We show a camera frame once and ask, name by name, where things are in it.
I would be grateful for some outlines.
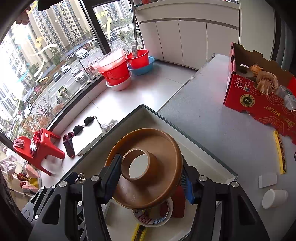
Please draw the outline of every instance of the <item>red cardboard box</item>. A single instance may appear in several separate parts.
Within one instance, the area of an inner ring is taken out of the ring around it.
[[[256,83],[236,73],[236,66],[252,66],[258,63],[264,71],[275,74],[279,85],[289,88],[296,96],[296,79],[278,64],[263,58],[261,53],[250,52],[242,45],[231,43],[229,76],[224,105],[239,112],[247,111],[255,120],[272,125],[277,131],[289,136],[296,145],[296,111],[284,106],[284,100],[271,92],[264,94],[256,89]]]

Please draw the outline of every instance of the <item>road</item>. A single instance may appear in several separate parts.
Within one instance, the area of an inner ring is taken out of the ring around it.
[[[100,48],[92,49],[91,51],[89,51],[89,56],[81,60],[81,64],[86,68],[89,65],[94,64],[95,61],[102,56],[103,54]],[[81,64],[79,63],[78,60],[76,60],[70,64],[70,67],[71,69],[73,69],[74,67],[83,69]],[[55,97],[58,95],[57,92],[62,86],[64,86],[69,90],[70,92],[69,95],[74,94],[81,87],[81,85],[74,80],[71,74],[71,70],[69,70],[65,74],[61,72],[61,75],[62,77],[57,82],[52,81],[43,90],[43,93],[36,99],[35,103],[33,104],[31,113],[40,113],[40,110],[36,108],[37,107],[36,103],[38,104],[38,106],[46,106],[46,103],[47,103],[48,105],[55,107],[57,105],[57,100]]]

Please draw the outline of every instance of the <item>yellow utility knife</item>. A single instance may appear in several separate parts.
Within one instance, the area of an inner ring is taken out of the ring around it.
[[[284,174],[286,172],[286,161],[285,161],[283,144],[281,142],[281,138],[279,137],[278,131],[274,131],[274,138],[276,140],[276,147],[279,154],[280,172],[281,174]]]

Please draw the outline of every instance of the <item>white tray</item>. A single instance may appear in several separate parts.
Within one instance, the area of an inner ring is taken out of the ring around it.
[[[83,172],[86,178],[97,175],[104,166],[112,147],[123,136],[140,128],[156,128],[170,134],[177,141],[188,165],[196,167],[201,175],[209,177],[212,181],[229,184],[237,179],[237,174],[222,161],[145,105],[137,107],[113,127],[68,173],[72,171],[77,173]],[[190,232],[195,211],[196,205],[186,202],[183,218],[171,218],[163,226],[148,229],[145,241],[183,239]],[[131,240],[137,224],[131,210],[120,206],[112,200],[105,221],[112,240]]]

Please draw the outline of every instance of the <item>white fabric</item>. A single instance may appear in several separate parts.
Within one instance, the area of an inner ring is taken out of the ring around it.
[[[112,127],[115,126],[117,123],[118,123],[117,120],[111,120],[109,123],[104,123],[104,124],[102,124],[101,128],[102,128],[104,131],[108,132],[108,131],[111,130]]]
[[[34,142],[33,139],[31,139],[31,145],[30,145],[30,148],[31,148],[32,151],[37,150],[37,146],[35,145],[35,142]]]
[[[0,161],[1,170],[7,173],[7,181],[12,181],[13,179],[13,173],[17,167],[14,163],[15,161],[17,161],[17,159],[12,155],[7,156]]]

